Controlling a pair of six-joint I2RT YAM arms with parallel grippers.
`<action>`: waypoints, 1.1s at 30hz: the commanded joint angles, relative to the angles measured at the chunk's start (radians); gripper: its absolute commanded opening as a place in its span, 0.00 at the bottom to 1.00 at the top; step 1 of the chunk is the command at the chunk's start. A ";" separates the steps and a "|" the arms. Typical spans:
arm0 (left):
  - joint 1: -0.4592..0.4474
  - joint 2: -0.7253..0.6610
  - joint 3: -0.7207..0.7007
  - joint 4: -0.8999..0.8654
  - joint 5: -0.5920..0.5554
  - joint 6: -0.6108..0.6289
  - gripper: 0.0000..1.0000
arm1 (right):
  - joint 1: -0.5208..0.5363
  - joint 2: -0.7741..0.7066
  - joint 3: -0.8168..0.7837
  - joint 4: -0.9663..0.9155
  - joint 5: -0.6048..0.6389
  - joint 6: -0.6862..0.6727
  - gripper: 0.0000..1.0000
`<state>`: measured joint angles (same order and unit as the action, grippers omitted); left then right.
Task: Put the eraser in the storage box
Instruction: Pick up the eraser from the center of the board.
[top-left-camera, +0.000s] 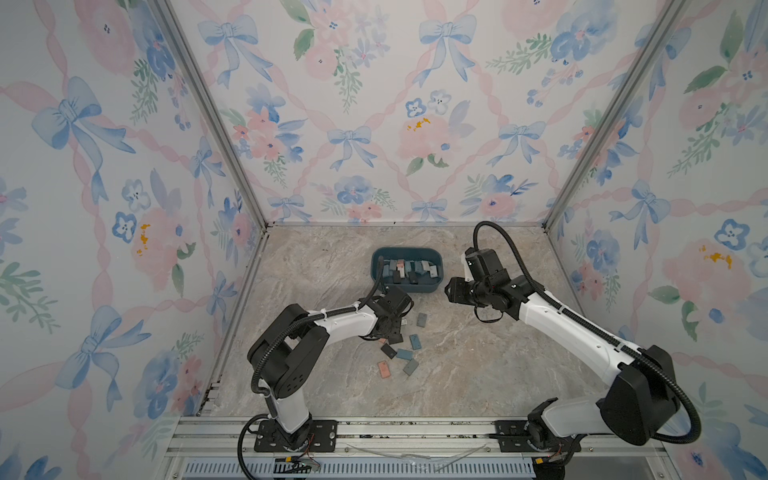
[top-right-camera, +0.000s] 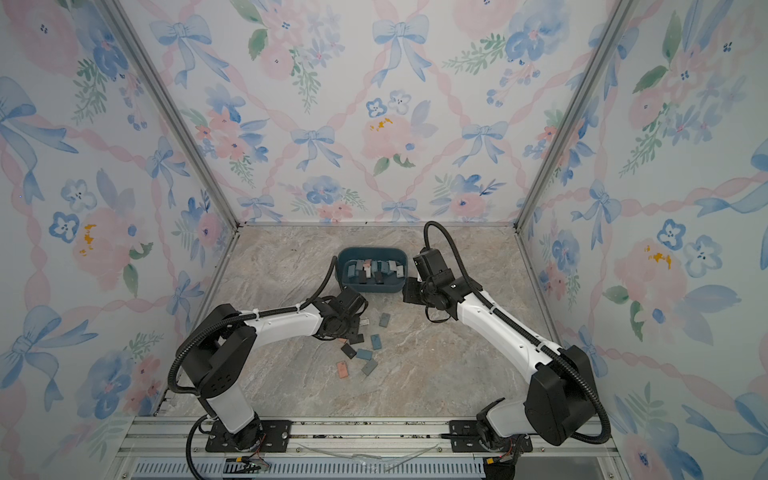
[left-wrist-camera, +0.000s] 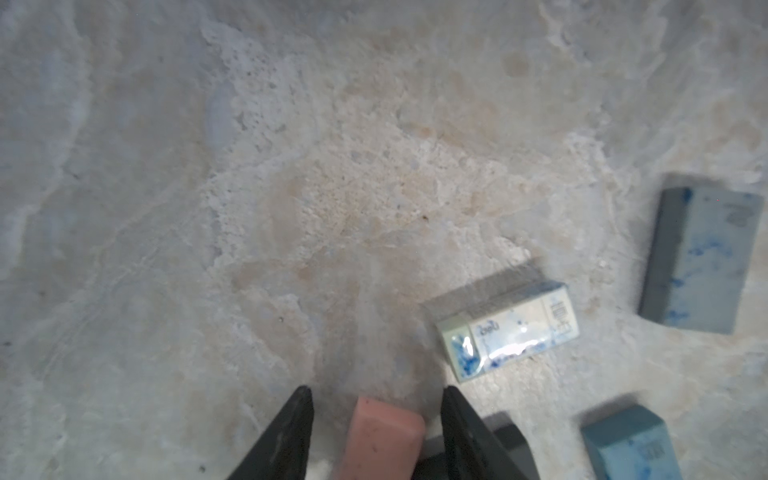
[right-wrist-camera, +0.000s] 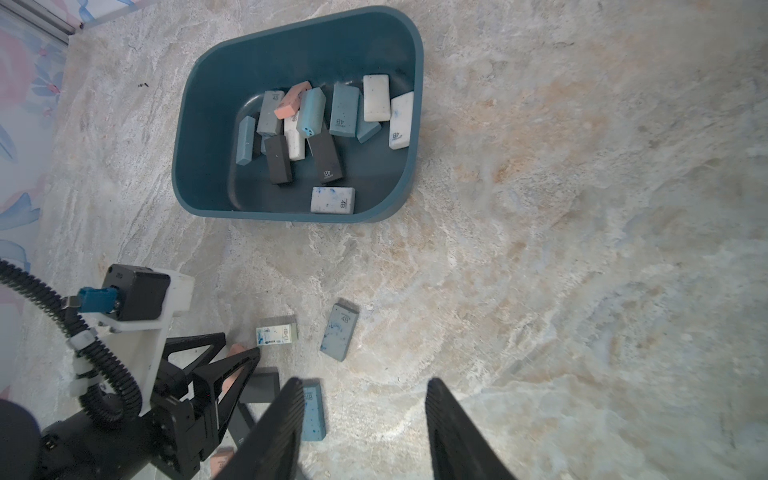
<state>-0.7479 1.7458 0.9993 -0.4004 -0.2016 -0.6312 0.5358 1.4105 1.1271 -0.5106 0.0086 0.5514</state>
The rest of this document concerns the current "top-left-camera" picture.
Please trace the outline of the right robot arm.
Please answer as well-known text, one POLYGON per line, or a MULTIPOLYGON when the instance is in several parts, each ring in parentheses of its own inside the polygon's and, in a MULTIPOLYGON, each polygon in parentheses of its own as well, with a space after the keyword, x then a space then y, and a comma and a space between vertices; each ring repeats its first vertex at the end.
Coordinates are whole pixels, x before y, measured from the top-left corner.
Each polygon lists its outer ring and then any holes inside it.
POLYGON ((560 302, 543 285, 510 277, 492 249, 469 248, 464 274, 445 288, 448 300, 491 308, 535 328, 589 367, 606 385, 603 393, 546 400, 532 410, 523 430, 530 446, 547 451, 568 437, 612 434, 636 446, 662 438, 681 407, 673 389, 670 356, 642 349, 607 332, 560 302))

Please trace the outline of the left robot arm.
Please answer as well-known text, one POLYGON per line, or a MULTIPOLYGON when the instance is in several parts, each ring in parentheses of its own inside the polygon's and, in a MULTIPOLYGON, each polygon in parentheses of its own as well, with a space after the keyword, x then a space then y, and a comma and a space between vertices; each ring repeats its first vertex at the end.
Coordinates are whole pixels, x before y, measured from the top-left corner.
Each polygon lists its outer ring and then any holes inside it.
POLYGON ((398 287, 382 294, 371 291, 353 304, 308 311, 287 306, 251 346, 247 360, 253 368, 251 390, 264 398, 268 413, 255 428, 253 450, 258 453, 332 452, 336 445, 336 420, 318 420, 310 413, 303 386, 324 349, 360 338, 366 341, 396 339, 402 319, 414 302, 398 287))

